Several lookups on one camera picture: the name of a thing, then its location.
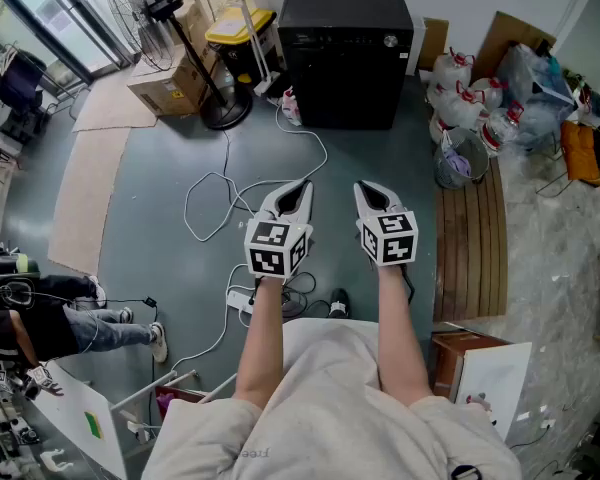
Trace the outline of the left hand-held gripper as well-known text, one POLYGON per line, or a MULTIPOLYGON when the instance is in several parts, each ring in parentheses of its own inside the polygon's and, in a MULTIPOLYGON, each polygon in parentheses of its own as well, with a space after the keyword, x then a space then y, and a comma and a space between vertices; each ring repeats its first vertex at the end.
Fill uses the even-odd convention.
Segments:
POLYGON ((294 180, 265 197, 260 210, 248 221, 244 240, 251 274, 288 279, 296 272, 310 249, 313 193, 311 181, 294 180))

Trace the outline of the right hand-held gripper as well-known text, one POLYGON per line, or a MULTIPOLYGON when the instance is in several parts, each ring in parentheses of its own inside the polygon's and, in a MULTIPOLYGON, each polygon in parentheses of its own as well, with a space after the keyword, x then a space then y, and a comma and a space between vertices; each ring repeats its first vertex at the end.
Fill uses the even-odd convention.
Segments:
POLYGON ((368 257, 377 266, 414 262, 418 244, 414 212, 403 212, 398 195, 378 183, 361 180, 353 189, 360 244, 368 257))

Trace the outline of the person's right forearm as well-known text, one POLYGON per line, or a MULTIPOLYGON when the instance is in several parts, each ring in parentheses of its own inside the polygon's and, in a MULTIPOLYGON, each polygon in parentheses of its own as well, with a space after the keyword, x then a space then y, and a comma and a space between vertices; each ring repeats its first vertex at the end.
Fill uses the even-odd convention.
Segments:
POLYGON ((378 268, 378 372, 382 390, 405 406, 431 396, 424 357, 398 266, 378 268))

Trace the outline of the person's left forearm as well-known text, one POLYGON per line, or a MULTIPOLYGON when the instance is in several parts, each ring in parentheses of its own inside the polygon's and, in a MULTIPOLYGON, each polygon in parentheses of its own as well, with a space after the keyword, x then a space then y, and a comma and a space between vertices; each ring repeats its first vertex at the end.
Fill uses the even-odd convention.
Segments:
POLYGON ((283 281, 264 277, 241 354, 233 397, 264 409, 283 378, 283 281))

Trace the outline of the black washing machine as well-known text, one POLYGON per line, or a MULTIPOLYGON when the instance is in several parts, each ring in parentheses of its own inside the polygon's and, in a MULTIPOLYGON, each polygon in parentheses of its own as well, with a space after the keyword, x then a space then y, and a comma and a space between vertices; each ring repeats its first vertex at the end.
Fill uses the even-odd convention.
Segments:
POLYGON ((293 49, 372 47, 408 67, 414 26, 405 0, 284 0, 278 34, 286 67, 293 49))

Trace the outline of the purple cloth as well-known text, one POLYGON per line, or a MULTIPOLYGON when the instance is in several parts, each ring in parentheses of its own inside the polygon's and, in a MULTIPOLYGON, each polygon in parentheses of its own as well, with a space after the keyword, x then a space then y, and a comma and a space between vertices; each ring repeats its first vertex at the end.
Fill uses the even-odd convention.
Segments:
POLYGON ((471 176, 470 162, 464 156, 454 149, 447 149, 444 151, 444 157, 453 171, 464 177, 471 176))

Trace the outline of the pink and white packet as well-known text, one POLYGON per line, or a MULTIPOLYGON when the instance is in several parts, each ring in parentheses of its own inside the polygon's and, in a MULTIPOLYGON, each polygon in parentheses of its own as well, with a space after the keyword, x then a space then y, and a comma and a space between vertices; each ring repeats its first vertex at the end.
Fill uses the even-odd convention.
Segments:
POLYGON ((291 124, 294 126, 302 125, 302 119, 293 87, 289 87, 283 92, 281 107, 283 114, 291 124))

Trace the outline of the wooden slatted board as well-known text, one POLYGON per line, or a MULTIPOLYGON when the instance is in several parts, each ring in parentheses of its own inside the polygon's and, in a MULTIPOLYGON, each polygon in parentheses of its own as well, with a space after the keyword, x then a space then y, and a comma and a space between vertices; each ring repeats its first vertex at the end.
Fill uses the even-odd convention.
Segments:
POLYGON ((498 160, 462 189, 438 188, 433 321, 456 322, 507 312, 506 212, 498 160))

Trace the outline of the person's right black shoe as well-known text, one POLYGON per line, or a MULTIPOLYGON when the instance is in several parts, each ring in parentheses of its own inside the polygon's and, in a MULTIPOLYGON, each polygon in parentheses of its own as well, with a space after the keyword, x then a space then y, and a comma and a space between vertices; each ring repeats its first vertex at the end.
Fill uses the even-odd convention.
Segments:
POLYGON ((342 288, 336 288, 331 293, 329 303, 329 318, 348 319, 350 316, 350 300, 348 293, 342 288))

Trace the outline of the white power strip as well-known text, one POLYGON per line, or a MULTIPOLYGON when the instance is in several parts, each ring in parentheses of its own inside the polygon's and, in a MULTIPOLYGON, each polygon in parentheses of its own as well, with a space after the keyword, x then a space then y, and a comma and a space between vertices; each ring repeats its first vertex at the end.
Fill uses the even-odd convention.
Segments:
POLYGON ((253 312, 253 304, 250 300, 251 296, 249 294, 235 289, 231 289, 226 296, 226 304, 239 313, 251 314, 253 312))

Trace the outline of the metal mesh waste basket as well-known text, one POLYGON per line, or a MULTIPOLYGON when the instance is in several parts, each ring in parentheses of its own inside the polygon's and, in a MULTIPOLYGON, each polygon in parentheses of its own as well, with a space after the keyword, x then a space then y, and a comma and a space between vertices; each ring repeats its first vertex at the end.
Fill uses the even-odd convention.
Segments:
POLYGON ((456 127, 445 132, 434 154, 434 175, 439 186, 459 190, 468 184, 478 184, 489 169, 489 155, 481 140, 470 130, 456 127), (464 177, 453 171, 444 157, 444 151, 454 149, 471 165, 471 176, 464 177))

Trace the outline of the white pole tool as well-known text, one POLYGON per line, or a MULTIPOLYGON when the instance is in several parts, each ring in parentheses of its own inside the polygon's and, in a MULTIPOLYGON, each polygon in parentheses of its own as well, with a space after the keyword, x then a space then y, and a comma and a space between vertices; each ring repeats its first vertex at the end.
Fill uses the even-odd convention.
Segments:
POLYGON ((276 71, 271 72, 269 69, 246 0, 240 0, 240 6, 249 33, 254 59, 260 73, 260 82, 254 87, 254 92, 261 97, 269 91, 280 74, 276 71))

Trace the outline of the white panel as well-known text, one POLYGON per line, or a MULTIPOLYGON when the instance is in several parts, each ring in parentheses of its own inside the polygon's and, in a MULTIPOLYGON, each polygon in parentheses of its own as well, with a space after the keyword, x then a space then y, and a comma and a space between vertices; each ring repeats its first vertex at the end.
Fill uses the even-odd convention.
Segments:
POLYGON ((418 60, 424 43, 426 24, 424 18, 419 15, 414 15, 412 20, 414 25, 414 35, 410 56, 410 72, 414 75, 417 70, 418 60))

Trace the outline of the large brown cardboard box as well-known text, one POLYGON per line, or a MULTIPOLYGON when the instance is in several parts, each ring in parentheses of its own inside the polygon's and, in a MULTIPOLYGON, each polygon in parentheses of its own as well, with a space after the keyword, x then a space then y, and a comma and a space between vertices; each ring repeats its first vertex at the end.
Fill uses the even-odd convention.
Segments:
POLYGON ((157 117, 198 114, 210 93, 183 45, 175 47, 173 63, 165 71, 140 60, 127 87, 157 117))

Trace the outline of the brown wooden box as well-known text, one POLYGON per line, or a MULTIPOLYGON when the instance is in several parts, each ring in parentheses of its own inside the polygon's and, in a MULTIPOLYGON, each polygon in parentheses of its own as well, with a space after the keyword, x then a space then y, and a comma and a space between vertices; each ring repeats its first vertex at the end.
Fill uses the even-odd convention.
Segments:
POLYGON ((436 359, 433 393, 451 402, 457 398, 466 353, 508 345, 508 342, 499 338, 469 330, 435 332, 432 343, 436 359))

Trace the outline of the small brown cardboard sheet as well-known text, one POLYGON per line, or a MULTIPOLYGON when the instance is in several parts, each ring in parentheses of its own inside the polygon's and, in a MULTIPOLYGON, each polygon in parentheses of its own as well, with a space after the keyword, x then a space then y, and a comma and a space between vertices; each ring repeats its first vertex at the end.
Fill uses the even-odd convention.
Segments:
POLYGON ((424 17, 423 20, 426 31, 420 51, 418 68, 432 71, 436 59, 445 52, 449 22, 429 17, 424 17))

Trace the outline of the pile of clear plastic bags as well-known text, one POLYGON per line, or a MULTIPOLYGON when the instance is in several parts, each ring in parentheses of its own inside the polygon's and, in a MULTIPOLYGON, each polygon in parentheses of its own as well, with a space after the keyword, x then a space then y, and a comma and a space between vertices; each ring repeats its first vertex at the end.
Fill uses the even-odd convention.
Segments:
POLYGON ((518 43, 508 49, 496 75, 508 86, 504 106, 523 107, 515 146, 531 153, 555 145, 561 124, 577 109, 558 61, 518 43))

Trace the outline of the flat beige cardboard sheet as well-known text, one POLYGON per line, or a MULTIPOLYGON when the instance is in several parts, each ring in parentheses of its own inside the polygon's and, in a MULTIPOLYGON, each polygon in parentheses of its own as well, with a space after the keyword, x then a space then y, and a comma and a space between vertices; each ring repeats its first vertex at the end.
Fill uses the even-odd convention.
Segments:
POLYGON ((148 128, 157 117, 127 87, 133 69, 116 71, 97 80, 89 91, 73 127, 74 132, 148 128))
POLYGON ((95 275, 128 128, 80 131, 56 201, 48 259, 95 275))

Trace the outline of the orange bag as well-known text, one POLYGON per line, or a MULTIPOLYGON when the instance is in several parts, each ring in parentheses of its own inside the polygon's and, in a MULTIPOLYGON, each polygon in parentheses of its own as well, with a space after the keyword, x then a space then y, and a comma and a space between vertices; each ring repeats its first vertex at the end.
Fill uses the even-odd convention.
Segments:
POLYGON ((572 121, 561 125, 561 149, 569 181, 600 184, 600 170, 594 151, 594 130, 572 121))

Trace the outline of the big brown cardboard panel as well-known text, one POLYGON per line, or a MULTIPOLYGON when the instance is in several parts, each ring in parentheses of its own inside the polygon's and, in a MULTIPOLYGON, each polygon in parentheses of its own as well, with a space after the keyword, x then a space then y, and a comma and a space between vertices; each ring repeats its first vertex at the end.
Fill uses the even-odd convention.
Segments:
POLYGON ((556 38, 514 16, 497 11, 475 58, 471 81, 495 75, 511 46, 524 44, 537 49, 543 41, 552 48, 556 38))

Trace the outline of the white board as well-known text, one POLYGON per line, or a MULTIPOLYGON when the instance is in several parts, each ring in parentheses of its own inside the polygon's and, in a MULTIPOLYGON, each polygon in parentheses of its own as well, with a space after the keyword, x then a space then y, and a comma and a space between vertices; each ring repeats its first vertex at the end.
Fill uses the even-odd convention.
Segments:
POLYGON ((458 359, 450 400, 465 404, 468 396, 483 393, 491 406, 493 426, 505 440, 519 402, 532 343, 472 349, 458 359))

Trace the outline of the person's beige shirt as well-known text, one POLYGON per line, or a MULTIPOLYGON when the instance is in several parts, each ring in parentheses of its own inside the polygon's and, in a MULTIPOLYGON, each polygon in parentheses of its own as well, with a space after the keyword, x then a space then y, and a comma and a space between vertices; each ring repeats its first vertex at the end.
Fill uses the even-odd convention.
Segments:
POLYGON ((171 402, 142 480, 522 480, 478 404, 384 393, 370 324, 296 320, 264 408, 171 402))

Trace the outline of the white table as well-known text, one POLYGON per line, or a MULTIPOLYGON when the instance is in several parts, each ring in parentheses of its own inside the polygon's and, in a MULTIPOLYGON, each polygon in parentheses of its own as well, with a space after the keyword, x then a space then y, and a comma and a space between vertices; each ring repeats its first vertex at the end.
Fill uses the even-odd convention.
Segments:
POLYGON ((109 401, 53 361, 46 370, 63 395, 42 391, 33 402, 35 407, 86 456, 120 480, 127 480, 109 401))

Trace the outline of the dark blue chair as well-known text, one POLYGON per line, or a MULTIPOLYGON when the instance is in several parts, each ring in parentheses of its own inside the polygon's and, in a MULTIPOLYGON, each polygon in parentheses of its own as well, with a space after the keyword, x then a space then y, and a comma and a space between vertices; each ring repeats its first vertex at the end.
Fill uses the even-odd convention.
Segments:
POLYGON ((38 88, 46 65, 30 52, 10 47, 0 55, 0 100, 18 114, 33 112, 42 104, 38 88))

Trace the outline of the black pedestal fan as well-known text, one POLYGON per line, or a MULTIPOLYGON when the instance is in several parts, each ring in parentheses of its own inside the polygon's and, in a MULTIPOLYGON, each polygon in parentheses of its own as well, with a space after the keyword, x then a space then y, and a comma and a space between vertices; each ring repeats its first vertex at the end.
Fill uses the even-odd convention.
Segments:
POLYGON ((175 47, 183 45, 189 59, 210 90, 198 115, 205 126, 226 130, 236 126, 251 110, 252 98, 245 89, 233 85, 220 87, 213 77, 217 54, 209 46, 199 56, 189 41, 184 24, 176 12, 185 0, 107 0, 114 20, 127 43, 150 66, 165 71, 173 63, 175 47))

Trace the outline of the white metal frame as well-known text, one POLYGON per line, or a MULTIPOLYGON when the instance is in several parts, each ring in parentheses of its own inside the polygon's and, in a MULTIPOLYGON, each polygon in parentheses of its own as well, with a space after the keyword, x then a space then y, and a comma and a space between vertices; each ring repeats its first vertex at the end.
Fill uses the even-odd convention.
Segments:
MULTIPOLYGON (((154 394, 156 387, 159 387, 159 386, 175 387, 178 384, 184 382, 185 380, 187 380, 191 377, 196 377, 197 375, 198 375, 198 373, 195 369, 192 369, 189 372, 182 374, 182 375, 179 375, 175 370, 172 370, 169 373, 158 378, 157 380, 149 383, 142 389, 136 391, 135 393, 128 396, 127 398, 123 399, 122 401, 111 405, 110 412, 112 414, 121 413, 123 415, 123 417, 126 418, 127 420, 136 421, 137 417, 134 414, 130 414, 130 415, 126 414, 127 406, 134 405, 136 402, 141 401, 142 399, 146 398, 148 395, 154 394)), ((207 392, 203 396, 203 398, 200 400, 200 402, 205 403, 205 402, 215 399, 218 396, 218 394, 222 390, 224 390, 226 387, 228 387, 232 382, 234 382, 236 380, 236 378, 237 378, 237 374, 234 373, 233 375, 228 377, 225 381, 220 383, 212 391, 207 392)))

